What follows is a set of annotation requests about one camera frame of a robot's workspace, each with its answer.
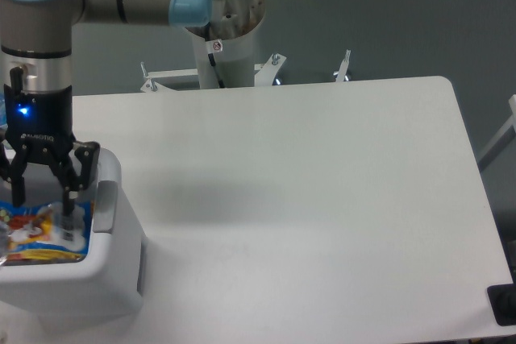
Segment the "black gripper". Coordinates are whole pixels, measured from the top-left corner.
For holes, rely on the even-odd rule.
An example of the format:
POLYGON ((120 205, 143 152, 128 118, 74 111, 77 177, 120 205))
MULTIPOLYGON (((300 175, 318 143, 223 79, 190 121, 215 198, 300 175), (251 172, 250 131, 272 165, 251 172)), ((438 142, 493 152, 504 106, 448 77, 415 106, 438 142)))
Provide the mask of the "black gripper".
POLYGON ((64 218, 72 217, 71 192, 86 190, 94 181, 101 147, 75 141, 72 96, 70 86, 48 93, 15 93, 4 86, 7 131, 1 130, 1 178, 10 184, 13 206, 26 201, 23 174, 28 163, 48 162, 63 189, 64 218), (12 161, 6 156, 6 140, 15 150, 12 161))

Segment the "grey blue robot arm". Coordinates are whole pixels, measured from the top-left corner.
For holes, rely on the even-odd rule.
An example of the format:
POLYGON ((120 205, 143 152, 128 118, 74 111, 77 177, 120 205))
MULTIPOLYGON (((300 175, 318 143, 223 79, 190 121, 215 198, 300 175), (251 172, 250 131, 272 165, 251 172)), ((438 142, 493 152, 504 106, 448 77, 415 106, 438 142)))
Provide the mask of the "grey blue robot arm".
POLYGON ((63 190, 64 215, 73 194, 94 181, 100 147, 73 134, 72 28, 76 23, 204 27, 212 0, 1 0, 3 95, 7 128, 1 176, 11 201, 26 200, 28 164, 47 166, 63 190))

